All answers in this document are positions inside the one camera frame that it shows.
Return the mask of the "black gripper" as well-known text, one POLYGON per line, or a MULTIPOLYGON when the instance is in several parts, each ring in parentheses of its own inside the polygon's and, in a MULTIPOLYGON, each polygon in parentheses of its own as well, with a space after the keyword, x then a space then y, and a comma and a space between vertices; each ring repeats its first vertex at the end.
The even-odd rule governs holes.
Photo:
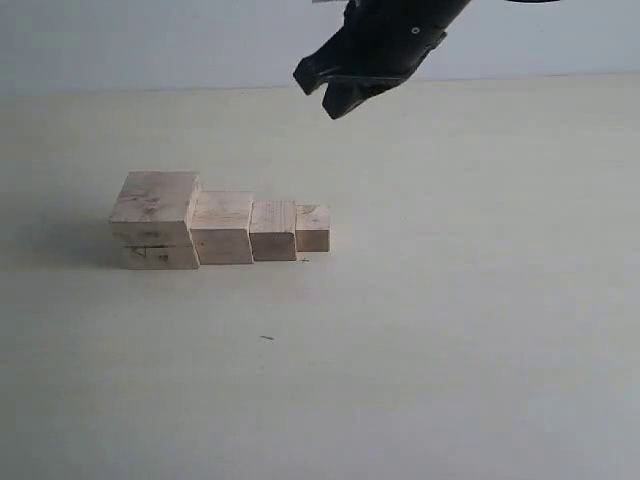
POLYGON ((349 1, 342 27, 300 60, 293 78, 306 96, 327 85, 322 107, 340 119, 412 75, 467 1, 349 1))

